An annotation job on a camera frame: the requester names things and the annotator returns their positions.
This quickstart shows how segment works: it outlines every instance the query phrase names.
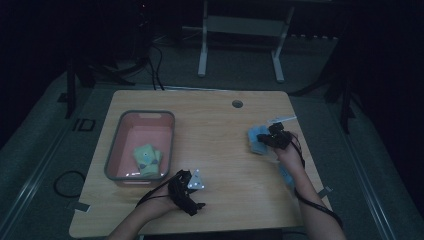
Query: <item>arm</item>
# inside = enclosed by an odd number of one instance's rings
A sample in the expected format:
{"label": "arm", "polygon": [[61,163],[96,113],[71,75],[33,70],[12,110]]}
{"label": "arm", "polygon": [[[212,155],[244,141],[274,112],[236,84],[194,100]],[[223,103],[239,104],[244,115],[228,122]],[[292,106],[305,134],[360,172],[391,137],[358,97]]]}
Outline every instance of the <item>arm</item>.
{"label": "arm", "polygon": [[[168,185],[163,186],[152,197],[168,195]],[[107,237],[112,239],[133,240],[140,229],[149,221],[159,218],[171,210],[178,209],[169,197],[158,197],[147,200],[136,207]]]}
{"label": "arm", "polygon": [[[296,138],[292,142],[299,146]],[[285,150],[274,149],[279,161],[286,167],[295,181],[297,192],[303,198],[324,206],[321,198],[316,193],[311,180],[303,168],[301,157],[292,144]],[[310,239],[346,239],[343,230],[337,221],[330,215],[319,211],[302,201],[299,201],[300,212],[305,224],[306,233]]]}

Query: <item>wooden table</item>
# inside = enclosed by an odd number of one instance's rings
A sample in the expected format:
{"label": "wooden table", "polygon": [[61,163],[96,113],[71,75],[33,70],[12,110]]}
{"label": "wooden table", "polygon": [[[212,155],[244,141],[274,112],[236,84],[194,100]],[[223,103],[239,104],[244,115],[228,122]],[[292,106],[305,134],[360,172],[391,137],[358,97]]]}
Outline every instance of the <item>wooden table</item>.
{"label": "wooden table", "polygon": [[[243,103],[241,108],[232,105]],[[104,173],[113,136],[127,110],[169,110],[175,114],[170,175],[199,169],[204,190],[191,194],[206,207],[193,217],[174,211],[148,223],[140,234],[283,228],[302,225],[297,200],[285,187],[275,156],[250,151],[247,131],[267,120],[292,116],[286,93],[260,91],[117,91],[93,156],[80,202],[89,212],[76,211],[70,226],[75,238],[108,235],[150,189],[119,187]],[[299,134],[307,172],[323,188],[297,120],[284,123]]]}

